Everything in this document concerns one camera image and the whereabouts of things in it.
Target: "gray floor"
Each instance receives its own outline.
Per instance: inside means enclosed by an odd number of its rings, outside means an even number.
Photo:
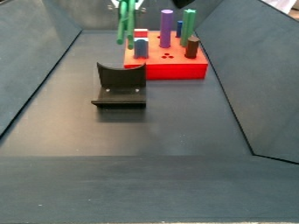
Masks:
[[[84,32],[0,143],[0,222],[299,221],[299,167],[252,157],[215,73],[147,82],[145,110],[97,110]]]

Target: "black chair-shaped object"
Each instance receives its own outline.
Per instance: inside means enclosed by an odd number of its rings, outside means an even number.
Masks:
[[[97,74],[101,88],[92,104],[97,107],[145,107],[145,64],[123,69],[97,63]]]

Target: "gray wall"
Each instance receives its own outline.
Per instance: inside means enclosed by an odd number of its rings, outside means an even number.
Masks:
[[[224,0],[196,30],[254,152],[299,163],[299,23]]]
[[[55,0],[67,11],[83,29],[85,30],[115,30],[117,28],[117,9],[108,10],[112,5],[109,0]],[[196,0],[186,8],[198,10],[198,23],[211,14],[222,0]],[[145,13],[136,13],[136,27],[149,30],[160,29],[160,10],[173,9],[175,20],[182,19],[183,9],[177,10],[172,0],[144,0],[140,8],[145,8]]]
[[[0,135],[79,33],[52,0],[0,5]]]

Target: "red peg board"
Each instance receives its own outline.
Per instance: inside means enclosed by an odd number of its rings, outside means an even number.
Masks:
[[[199,48],[196,59],[184,57],[186,48],[180,46],[180,39],[172,31],[169,48],[161,48],[160,32],[148,32],[148,59],[135,59],[135,50],[125,49],[124,68],[137,67],[145,63],[148,80],[192,80],[204,79],[208,61]]]

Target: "gray surface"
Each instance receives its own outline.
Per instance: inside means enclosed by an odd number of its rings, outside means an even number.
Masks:
[[[1,223],[299,221],[299,168],[259,157],[0,158]]]
[[[115,30],[117,28],[117,9],[108,10],[108,5],[113,5],[109,0],[53,0],[67,11],[84,30]],[[198,25],[211,14],[222,0],[196,0],[186,8],[198,10]],[[173,21],[183,20],[183,9],[177,10],[172,0],[144,0],[141,8],[145,14],[136,13],[136,27],[147,28],[152,31],[160,30],[160,11],[171,9],[175,11]]]
[[[0,223],[299,221],[299,166],[250,155],[212,70],[148,81],[145,110],[89,103],[115,35],[79,36],[1,139]]]
[[[298,22],[226,0],[198,33],[254,152],[299,163]]]
[[[51,0],[0,6],[0,135],[68,49],[80,28]]]
[[[148,81],[145,110],[97,110],[89,102],[99,97],[96,63],[123,66],[115,36],[79,36],[3,139],[0,155],[248,155],[212,70],[206,80]]]

